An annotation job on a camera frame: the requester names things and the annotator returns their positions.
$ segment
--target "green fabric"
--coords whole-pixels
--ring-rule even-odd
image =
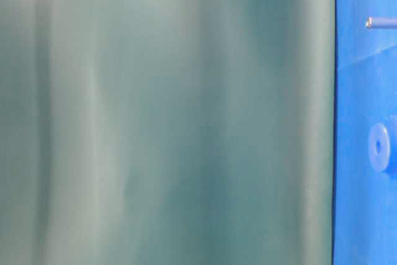
[[[2,251],[34,265],[331,263],[334,0],[35,5],[34,55],[0,45]]]

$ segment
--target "blue plastic panel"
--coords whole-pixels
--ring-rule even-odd
[[[371,127],[397,114],[396,0],[337,0],[337,146],[334,264],[396,264],[397,180],[368,157]]]

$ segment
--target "blue object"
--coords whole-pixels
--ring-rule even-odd
[[[397,115],[397,30],[368,16],[397,16],[396,0],[337,0],[334,265],[397,264],[397,175],[368,157],[372,127]]]
[[[368,156],[374,170],[394,174],[397,168],[397,123],[395,117],[387,124],[375,124],[368,136]]]

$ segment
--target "metal rod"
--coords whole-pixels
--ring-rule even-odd
[[[397,29],[397,18],[368,17],[368,29]]]

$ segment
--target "blue plastic part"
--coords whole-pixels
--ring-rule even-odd
[[[334,265],[397,264],[397,175],[368,157],[371,128],[397,115],[397,30],[368,16],[397,16],[396,0],[337,0]]]
[[[397,169],[397,123],[375,124],[368,136],[368,156],[374,170],[394,174]]]

